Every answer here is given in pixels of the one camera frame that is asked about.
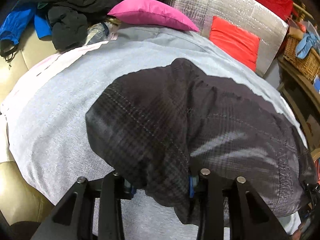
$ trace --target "foil insulation panel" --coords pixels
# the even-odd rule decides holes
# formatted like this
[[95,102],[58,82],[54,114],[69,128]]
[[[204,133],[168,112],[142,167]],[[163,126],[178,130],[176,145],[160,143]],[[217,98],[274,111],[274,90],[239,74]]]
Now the foil insulation panel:
[[212,18],[218,16],[260,37],[256,73],[268,70],[286,35],[288,25],[255,0],[167,0],[209,37]]

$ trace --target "metal screw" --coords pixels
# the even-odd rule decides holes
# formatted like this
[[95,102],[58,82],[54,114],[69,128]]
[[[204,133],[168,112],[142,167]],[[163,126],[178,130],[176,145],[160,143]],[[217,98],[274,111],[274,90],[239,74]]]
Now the metal screw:
[[87,179],[86,179],[85,177],[82,177],[82,176],[81,176],[81,177],[79,177],[79,178],[77,179],[77,182],[81,184],[81,183],[84,183],[86,180],[87,180]]
[[207,169],[207,168],[203,168],[203,169],[201,169],[201,174],[202,175],[209,175],[210,174],[210,170],[209,169]]
[[237,178],[237,181],[238,181],[239,183],[242,183],[242,184],[246,182],[245,177],[242,177],[242,176],[239,176],[239,177]]

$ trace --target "dark clothing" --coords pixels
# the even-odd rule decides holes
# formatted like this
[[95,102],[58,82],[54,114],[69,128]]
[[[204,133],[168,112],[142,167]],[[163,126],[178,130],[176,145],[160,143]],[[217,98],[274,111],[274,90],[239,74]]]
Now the dark clothing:
[[49,3],[52,42],[56,49],[65,49],[86,37],[87,21],[102,21],[119,0],[19,0],[16,6],[28,2]]
[[[297,178],[316,171],[296,128],[272,104],[232,79],[207,76],[186,59],[116,79],[86,114],[92,150],[182,223],[189,214],[189,165],[247,178],[276,216],[297,203]],[[296,169],[290,168],[299,160]],[[228,221],[228,207],[225,207]]]

